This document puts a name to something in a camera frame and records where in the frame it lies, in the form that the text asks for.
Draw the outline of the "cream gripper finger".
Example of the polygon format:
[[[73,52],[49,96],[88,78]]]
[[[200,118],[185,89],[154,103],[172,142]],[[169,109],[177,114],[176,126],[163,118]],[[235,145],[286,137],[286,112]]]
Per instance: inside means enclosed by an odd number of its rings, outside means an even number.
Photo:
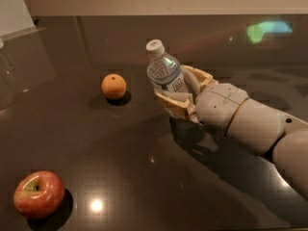
[[[182,65],[181,69],[185,82],[191,86],[196,95],[199,95],[205,88],[218,83],[211,74],[199,68]]]
[[[198,123],[193,96],[187,92],[155,92],[157,100],[169,115],[186,121]]]

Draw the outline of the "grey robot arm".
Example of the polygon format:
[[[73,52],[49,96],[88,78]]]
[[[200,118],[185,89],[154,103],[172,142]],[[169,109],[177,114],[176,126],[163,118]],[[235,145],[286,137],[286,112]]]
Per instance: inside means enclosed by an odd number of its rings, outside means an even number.
[[[283,179],[308,198],[308,123],[251,99],[247,92],[188,65],[172,83],[154,84],[155,96],[174,117],[198,124],[247,152],[268,158]]]

